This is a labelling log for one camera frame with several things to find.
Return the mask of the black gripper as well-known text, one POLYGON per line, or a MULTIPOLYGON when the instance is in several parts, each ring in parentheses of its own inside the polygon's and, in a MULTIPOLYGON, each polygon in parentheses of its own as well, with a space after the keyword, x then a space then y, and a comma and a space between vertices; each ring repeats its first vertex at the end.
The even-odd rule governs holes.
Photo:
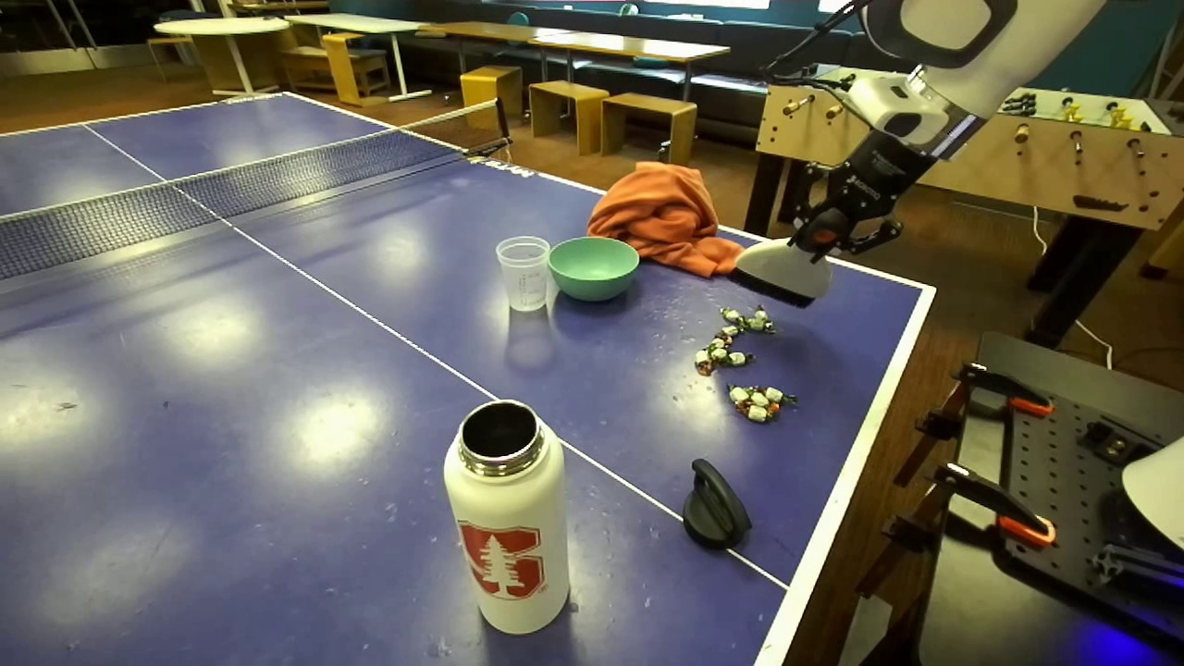
POLYGON ((934 167, 934 154, 888 132, 871 132, 824 180, 791 244, 811 259, 865 252, 901 237, 896 200, 934 167))

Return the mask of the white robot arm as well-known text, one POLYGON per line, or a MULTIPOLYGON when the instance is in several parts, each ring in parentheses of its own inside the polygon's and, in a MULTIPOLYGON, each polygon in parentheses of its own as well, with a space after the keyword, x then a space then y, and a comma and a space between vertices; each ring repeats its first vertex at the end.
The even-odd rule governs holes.
POLYGON ((906 73, 856 73, 848 106, 871 136, 841 163, 821 202, 788 239, 797 259, 856 244, 941 159, 950 159, 1001 102, 1046 72, 1108 0, 848 0, 871 43, 906 73))

